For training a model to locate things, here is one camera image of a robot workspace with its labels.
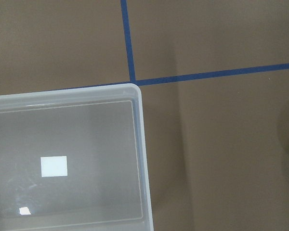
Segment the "clear plastic storage box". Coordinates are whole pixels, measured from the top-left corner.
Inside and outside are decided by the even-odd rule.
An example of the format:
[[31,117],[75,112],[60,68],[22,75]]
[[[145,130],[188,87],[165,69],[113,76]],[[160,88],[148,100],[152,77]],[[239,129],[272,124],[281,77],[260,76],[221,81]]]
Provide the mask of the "clear plastic storage box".
[[153,230],[144,136],[134,84],[0,96],[0,231]]

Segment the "white label in box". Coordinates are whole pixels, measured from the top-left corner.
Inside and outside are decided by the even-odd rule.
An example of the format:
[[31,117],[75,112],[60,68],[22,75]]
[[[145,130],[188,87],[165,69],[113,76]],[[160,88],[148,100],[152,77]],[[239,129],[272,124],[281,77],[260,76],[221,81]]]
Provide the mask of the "white label in box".
[[41,177],[65,177],[68,175],[67,156],[40,158]]

